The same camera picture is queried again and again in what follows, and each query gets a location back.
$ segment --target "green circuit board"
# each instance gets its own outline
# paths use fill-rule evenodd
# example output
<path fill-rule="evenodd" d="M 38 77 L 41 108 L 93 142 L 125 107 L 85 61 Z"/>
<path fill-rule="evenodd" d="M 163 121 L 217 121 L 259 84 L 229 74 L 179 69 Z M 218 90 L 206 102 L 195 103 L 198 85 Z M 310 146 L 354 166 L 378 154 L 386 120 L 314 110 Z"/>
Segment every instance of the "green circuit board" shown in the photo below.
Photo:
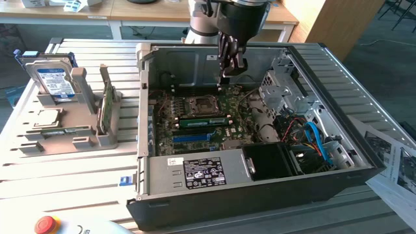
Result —
<path fill-rule="evenodd" d="M 198 152 L 209 152 L 222 150 L 222 145 L 227 140 L 239 140 L 242 144 L 254 143 L 253 142 L 253 134 L 247 132 L 246 124 L 242 123 L 242 119 L 239 118 L 238 113 L 238 105 L 239 101 L 243 99 L 247 92 L 237 92 L 235 87 L 225 87 L 223 91 L 218 96 L 210 97 L 213 100 L 217 100 L 218 110 L 213 109 L 213 112 L 217 114 L 209 116 L 201 116 L 195 111 L 190 109 L 190 98 L 198 100 L 198 98 L 207 98 L 207 96 L 201 97 L 169 97 L 165 108 L 162 112 L 158 114 L 155 112 L 157 118 L 157 127 L 155 127 L 155 136 L 157 136 L 157 156 L 166 155 L 178 155 L 178 154 L 189 154 Z M 173 111 L 173 108 L 178 107 L 178 102 L 185 101 L 186 106 L 182 110 Z M 165 102 L 163 98 L 158 101 L 158 104 L 162 105 Z M 209 111 L 213 107 L 210 105 L 201 105 L 201 109 L 203 111 Z M 198 118 L 202 119 L 202 122 L 219 121 L 219 119 L 225 118 L 226 126 L 195 126 L 187 127 L 181 125 L 181 120 L 185 118 Z M 186 120 L 186 122 L 198 122 L 198 120 Z M 210 134 L 210 140 L 193 140 L 177 142 L 177 134 L 181 130 L 186 128 L 186 131 L 190 129 L 195 134 L 190 134 L 190 137 Z"/>

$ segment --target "metal workbench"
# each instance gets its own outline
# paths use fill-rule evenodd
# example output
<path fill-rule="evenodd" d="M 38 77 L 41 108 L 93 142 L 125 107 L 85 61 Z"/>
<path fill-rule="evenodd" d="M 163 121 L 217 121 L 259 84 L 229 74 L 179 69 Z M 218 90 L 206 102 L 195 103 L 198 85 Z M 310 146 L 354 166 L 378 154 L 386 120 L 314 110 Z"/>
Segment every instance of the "metal workbench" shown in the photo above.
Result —
<path fill-rule="evenodd" d="M 113 84 L 123 93 L 119 147 L 114 150 L 66 155 L 19 157 L 3 152 L 0 163 L 0 210 L 29 207 L 59 215 L 83 215 L 113 220 L 142 233 L 126 208 L 126 197 L 134 197 L 134 187 L 118 187 L 122 176 L 134 174 L 138 150 L 138 105 L 141 77 L 135 47 L 139 40 L 66 39 L 50 44 L 49 53 L 77 54 L 86 67 L 93 90 L 103 90 L 99 65 L 110 66 Z M 314 69 L 346 113 L 416 146 L 395 120 L 371 100 L 341 62 L 318 44 L 299 44 L 297 49 Z M 26 92 L 0 135 L 0 142 L 18 135 L 15 123 L 25 121 L 37 103 L 34 82 Z M 219 221 L 189 225 L 155 233 L 414 233 L 393 209 L 367 185 L 345 190 L 327 202 L 278 211 L 269 211 Z"/>

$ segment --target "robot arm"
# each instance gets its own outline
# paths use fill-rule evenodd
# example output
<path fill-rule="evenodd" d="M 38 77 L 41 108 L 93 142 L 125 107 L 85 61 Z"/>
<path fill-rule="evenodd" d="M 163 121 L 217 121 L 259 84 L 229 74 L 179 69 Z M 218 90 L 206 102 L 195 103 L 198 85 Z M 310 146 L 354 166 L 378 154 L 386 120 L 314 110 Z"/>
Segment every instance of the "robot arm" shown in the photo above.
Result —
<path fill-rule="evenodd" d="M 263 28 L 267 0 L 190 0 L 191 30 L 186 43 L 219 43 L 222 84 L 247 71 L 247 41 Z"/>

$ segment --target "chair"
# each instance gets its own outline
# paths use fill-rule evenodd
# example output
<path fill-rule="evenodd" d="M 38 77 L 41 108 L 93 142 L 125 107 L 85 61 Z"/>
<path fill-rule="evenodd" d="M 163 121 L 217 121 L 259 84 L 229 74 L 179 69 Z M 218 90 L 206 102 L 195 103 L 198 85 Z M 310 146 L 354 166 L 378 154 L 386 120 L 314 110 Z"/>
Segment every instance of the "chair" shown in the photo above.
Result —
<path fill-rule="evenodd" d="M 407 17 L 406 17 L 406 15 L 409 14 L 409 12 L 411 11 L 413 7 L 414 7 L 415 4 L 416 4 L 416 0 L 406 0 L 406 1 L 409 1 L 409 2 L 411 3 L 411 5 L 410 5 L 410 7 L 406 9 L 406 12 L 402 14 L 401 19 L 398 20 L 398 22 L 397 22 L 397 24 L 395 24 L 395 26 L 394 26 L 394 28 L 393 28 L 391 30 L 395 30 L 397 26 L 399 25 L 399 23 L 402 22 L 403 19 L 416 20 L 415 18 L 407 18 Z M 403 0 L 395 0 L 395 1 L 389 1 L 389 0 L 386 0 L 386 2 L 385 2 L 385 4 L 383 4 L 382 8 L 385 7 L 385 5 L 386 5 L 389 2 L 390 2 L 390 8 L 386 10 L 386 12 L 383 13 L 383 15 L 379 17 L 379 20 L 381 20 L 382 17 L 386 15 L 386 13 L 387 13 L 390 10 L 394 9 L 394 7 L 397 8 L 395 11 L 394 11 L 394 13 L 398 15 L 397 12 L 398 12 L 398 9 L 399 9 L 399 6 L 401 6 Z"/>

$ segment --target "motherboard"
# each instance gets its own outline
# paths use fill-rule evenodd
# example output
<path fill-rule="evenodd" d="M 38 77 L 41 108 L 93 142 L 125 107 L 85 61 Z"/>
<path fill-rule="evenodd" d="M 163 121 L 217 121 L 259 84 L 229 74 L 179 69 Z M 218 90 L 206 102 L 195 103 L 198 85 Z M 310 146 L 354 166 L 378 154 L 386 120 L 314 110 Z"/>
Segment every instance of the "motherboard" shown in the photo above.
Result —
<path fill-rule="evenodd" d="M 254 143 L 251 115 L 245 113 L 242 118 L 239 113 L 247 92 L 239 85 L 150 92 L 155 156 L 237 149 Z"/>

